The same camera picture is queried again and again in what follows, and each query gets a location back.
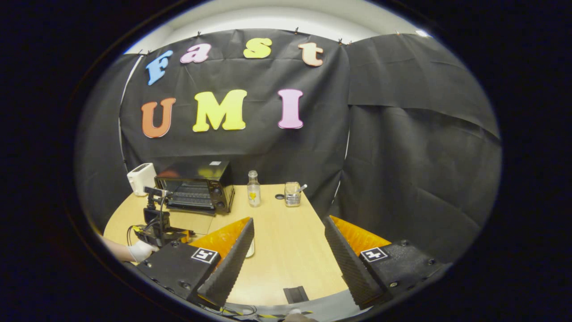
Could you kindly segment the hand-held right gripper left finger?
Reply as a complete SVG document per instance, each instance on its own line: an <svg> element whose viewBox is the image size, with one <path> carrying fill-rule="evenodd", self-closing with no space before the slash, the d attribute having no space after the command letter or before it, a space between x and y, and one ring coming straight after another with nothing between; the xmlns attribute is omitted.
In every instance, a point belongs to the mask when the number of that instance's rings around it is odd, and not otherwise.
<svg viewBox="0 0 572 322"><path fill-rule="evenodd" d="M254 220L245 217L192 243L172 241L136 267L166 291L193 304L220 309L254 236Z"/></svg>

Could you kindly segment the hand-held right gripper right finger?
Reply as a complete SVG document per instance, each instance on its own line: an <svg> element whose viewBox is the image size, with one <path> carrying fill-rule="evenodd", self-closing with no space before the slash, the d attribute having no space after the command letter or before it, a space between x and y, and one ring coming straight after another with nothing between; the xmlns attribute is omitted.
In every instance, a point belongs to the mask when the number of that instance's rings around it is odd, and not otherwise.
<svg viewBox="0 0 572 322"><path fill-rule="evenodd" d="M409 240L390 242L335 216L327 216L324 227L343 280L360 309L408 297L447 271L447 263Z"/></svg>

